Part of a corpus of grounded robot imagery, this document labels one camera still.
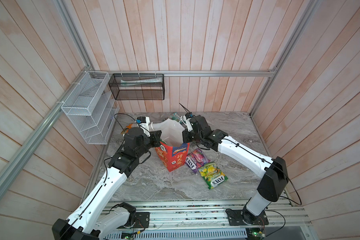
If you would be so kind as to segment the red paper bag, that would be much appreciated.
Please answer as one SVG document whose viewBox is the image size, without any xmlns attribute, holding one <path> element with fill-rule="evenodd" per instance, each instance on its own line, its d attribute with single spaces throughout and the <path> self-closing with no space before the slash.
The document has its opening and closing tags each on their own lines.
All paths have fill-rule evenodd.
<svg viewBox="0 0 360 240">
<path fill-rule="evenodd" d="M 167 119 L 161 123 L 150 123 L 150 131 L 162 131 L 160 145 L 155 148 L 160 160 L 169 172 L 185 164 L 190 144 L 183 142 L 185 128 L 175 120 Z"/>
</svg>

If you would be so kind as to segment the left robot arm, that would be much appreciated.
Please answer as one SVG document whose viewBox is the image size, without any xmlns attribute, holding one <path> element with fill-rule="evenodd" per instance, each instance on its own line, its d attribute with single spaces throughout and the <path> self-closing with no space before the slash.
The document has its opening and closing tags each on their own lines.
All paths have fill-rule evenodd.
<svg viewBox="0 0 360 240">
<path fill-rule="evenodd" d="M 161 131 L 148 132 L 134 127 L 124 135 L 124 142 L 111 158 L 101 180 L 66 220 L 57 219 L 52 227 L 56 240 L 102 240 L 121 226 L 134 227 L 136 208 L 127 203 L 101 217 L 116 190 L 140 164 L 140 157 L 160 146 Z"/>
</svg>

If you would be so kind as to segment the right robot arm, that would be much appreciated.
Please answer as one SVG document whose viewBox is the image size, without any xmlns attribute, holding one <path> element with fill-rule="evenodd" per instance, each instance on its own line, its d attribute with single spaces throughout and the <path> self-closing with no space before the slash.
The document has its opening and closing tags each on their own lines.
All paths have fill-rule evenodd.
<svg viewBox="0 0 360 240">
<path fill-rule="evenodd" d="M 262 155 L 240 144 L 226 132 L 212 130 L 206 119 L 187 113 L 181 117 L 187 129 L 183 131 L 185 143 L 197 142 L 241 163 L 261 178 L 256 194 L 241 211 L 241 221 L 246 225 L 258 223 L 270 203 L 277 202 L 289 182 L 285 160 Z"/>
</svg>

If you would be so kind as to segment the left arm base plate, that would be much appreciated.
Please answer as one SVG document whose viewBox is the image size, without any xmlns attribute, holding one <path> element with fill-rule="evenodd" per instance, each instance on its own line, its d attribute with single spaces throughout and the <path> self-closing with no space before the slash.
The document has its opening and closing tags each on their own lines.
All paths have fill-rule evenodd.
<svg viewBox="0 0 360 240">
<path fill-rule="evenodd" d="M 123 229 L 131 229 L 131 228 L 142 228 L 142 229 L 146 229 L 149 227 L 149 223 L 150 223 L 150 212 L 137 212 L 137 213 L 132 213 L 128 220 L 127 223 L 121 227 L 119 227 L 119 229 L 123 228 Z"/>
</svg>

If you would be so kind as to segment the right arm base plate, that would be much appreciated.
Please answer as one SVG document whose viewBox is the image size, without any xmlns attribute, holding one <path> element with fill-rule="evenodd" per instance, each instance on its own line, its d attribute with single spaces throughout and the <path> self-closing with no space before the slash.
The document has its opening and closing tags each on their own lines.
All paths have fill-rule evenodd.
<svg viewBox="0 0 360 240">
<path fill-rule="evenodd" d="M 228 221 L 230 226 L 253 226 L 269 225 L 269 220 L 265 211 L 262 211 L 259 216 L 253 216 L 251 213 L 247 213 L 244 210 L 232 210 L 226 209 Z"/>
</svg>

